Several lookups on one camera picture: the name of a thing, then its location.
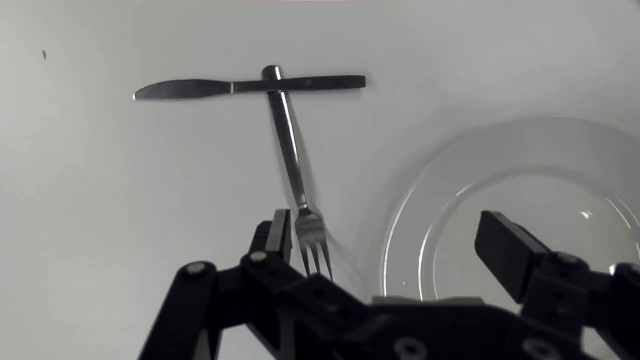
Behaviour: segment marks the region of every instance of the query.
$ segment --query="knife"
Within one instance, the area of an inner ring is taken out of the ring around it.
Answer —
[[[348,89],[364,87],[364,76],[318,76],[318,78],[287,78],[276,82],[218,82],[218,79],[169,79],[141,87],[134,100],[188,100],[211,97],[240,91],[279,91],[279,89]]]

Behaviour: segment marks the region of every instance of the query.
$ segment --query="fork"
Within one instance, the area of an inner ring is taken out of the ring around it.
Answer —
[[[267,65],[262,69],[262,78],[267,82],[281,82],[284,78],[281,65]],[[284,167],[293,186],[293,193],[298,207],[296,217],[296,235],[300,243],[300,253],[305,262],[306,273],[311,273],[311,259],[308,252],[312,252],[316,272],[321,270],[321,255],[326,262],[328,275],[335,277],[328,241],[326,241],[326,226],[318,210],[312,210],[311,200],[305,189],[305,178],[303,178],[303,158],[300,158],[300,142],[296,142],[296,129],[294,129],[294,113],[290,107],[290,100],[287,91],[269,91],[269,100],[274,113],[274,124],[279,132],[281,151],[284,158]]]

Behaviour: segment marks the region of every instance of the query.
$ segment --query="white table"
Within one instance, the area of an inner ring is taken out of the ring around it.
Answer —
[[[5,0],[0,358],[136,358],[182,263],[239,262],[289,205],[267,95],[130,94],[274,62],[371,79],[293,94],[363,298],[398,200],[456,134],[558,116],[640,135],[634,0]],[[235,329],[223,358],[269,354]]]

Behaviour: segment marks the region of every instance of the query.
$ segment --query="silverware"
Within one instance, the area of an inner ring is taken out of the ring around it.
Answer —
[[[364,76],[318,76],[318,78],[289,78],[282,82],[218,82],[218,79],[169,79],[141,87],[134,100],[186,100],[211,97],[240,91],[274,91],[274,89],[348,89],[364,87]]]
[[[287,82],[282,79],[282,69],[279,65],[264,68],[262,78],[270,84]],[[308,263],[308,250],[311,250],[314,255],[316,272],[322,272],[321,270],[321,253],[322,253],[326,262],[326,270],[330,277],[335,277],[325,220],[316,210],[311,207],[311,200],[305,189],[305,178],[303,178],[303,165],[300,165],[303,160],[298,151],[298,142],[294,132],[294,113],[293,113],[289,95],[282,89],[274,89],[274,91],[269,91],[269,100],[274,113],[284,167],[287,167],[293,193],[298,205],[298,217],[294,227],[296,227],[296,235],[303,252],[305,270],[306,273],[311,273],[311,263]]]

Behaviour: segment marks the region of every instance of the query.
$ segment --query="plate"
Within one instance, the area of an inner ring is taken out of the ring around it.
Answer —
[[[507,213],[595,270],[638,262],[638,155],[637,137],[582,120],[518,120],[454,139],[402,200],[384,247],[382,292],[482,295],[517,310],[475,252],[482,210]]]

